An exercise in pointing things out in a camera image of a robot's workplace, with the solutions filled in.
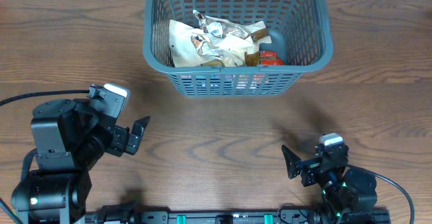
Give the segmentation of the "plain kraft paper pouch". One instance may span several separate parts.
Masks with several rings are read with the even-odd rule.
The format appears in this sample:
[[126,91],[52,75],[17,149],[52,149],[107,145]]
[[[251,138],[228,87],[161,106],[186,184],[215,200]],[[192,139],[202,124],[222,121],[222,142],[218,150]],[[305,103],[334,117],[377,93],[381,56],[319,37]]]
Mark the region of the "plain kraft paper pouch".
[[169,48],[176,67],[196,67],[213,61],[209,37],[199,28],[169,21]]

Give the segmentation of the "San Remo spaghetti packet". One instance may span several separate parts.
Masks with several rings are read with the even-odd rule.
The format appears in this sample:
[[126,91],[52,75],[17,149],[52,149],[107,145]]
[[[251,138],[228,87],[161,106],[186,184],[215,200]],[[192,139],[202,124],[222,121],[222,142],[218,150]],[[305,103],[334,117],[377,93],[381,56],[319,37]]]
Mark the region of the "San Remo spaghetti packet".
[[277,56],[275,51],[260,51],[259,61],[261,65],[285,65],[285,63]]

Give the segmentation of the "grey plastic lattice basket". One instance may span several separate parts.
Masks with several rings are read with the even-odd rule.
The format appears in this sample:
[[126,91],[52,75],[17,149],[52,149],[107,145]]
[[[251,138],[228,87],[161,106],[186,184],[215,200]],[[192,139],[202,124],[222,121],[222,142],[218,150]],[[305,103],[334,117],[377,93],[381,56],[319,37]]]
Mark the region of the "grey plastic lattice basket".
[[[263,22],[280,65],[178,67],[169,43],[169,23],[198,26],[194,12],[251,25]],[[333,55],[325,0],[146,0],[143,55],[189,97],[262,96],[285,92],[302,74],[324,68]]]

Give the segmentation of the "beige Pantree snack pouch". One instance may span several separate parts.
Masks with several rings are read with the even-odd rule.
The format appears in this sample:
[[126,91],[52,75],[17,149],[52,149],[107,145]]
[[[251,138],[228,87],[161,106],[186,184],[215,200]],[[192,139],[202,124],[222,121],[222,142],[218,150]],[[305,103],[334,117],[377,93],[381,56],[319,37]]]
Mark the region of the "beige Pantree snack pouch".
[[229,20],[206,16],[195,9],[192,13],[198,20],[200,29],[210,34],[212,37],[226,38],[232,35],[254,44],[272,43],[267,27],[263,21],[242,25]]

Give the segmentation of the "Kleenex tissue multipack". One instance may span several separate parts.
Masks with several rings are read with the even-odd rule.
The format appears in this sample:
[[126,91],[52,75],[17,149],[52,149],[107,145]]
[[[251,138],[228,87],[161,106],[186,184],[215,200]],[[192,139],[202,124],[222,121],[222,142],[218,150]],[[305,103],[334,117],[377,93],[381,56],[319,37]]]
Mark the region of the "Kleenex tissue multipack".
[[192,90],[196,87],[197,91],[204,92],[206,90],[218,91],[227,90],[245,90],[249,84],[250,88],[255,90],[259,87],[263,79],[264,74],[258,74],[254,76],[248,76],[246,74],[225,74],[225,75],[210,75],[209,79],[204,75],[197,76],[180,76],[180,81],[183,83],[187,90]]

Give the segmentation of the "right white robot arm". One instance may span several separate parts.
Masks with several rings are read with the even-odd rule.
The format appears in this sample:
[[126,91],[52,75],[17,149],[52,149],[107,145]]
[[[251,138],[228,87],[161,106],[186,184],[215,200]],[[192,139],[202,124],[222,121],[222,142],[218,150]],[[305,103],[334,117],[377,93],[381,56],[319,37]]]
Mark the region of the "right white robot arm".
[[346,169],[349,147],[336,133],[324,134],[315,146],[316,157],[303,161],[287,146],[281,148],[288,178],[301,177],[304,187],[319,185],[323,205],[307,215],[307,223],[374,223],[377,202],[374,176]]

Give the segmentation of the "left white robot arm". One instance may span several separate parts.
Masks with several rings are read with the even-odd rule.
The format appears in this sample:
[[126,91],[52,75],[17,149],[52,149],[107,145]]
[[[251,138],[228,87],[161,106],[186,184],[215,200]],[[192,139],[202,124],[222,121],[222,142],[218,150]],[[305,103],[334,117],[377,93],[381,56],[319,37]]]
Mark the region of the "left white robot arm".
[[84,99],[57,99],[37,106],[31,130],[36,148],[23,161],[11,196],[20,223],[75,223],[86,214],[89,171],[105,154],[138,152],[150,118],[131,128],[116,124],[130,91],[93,84]]

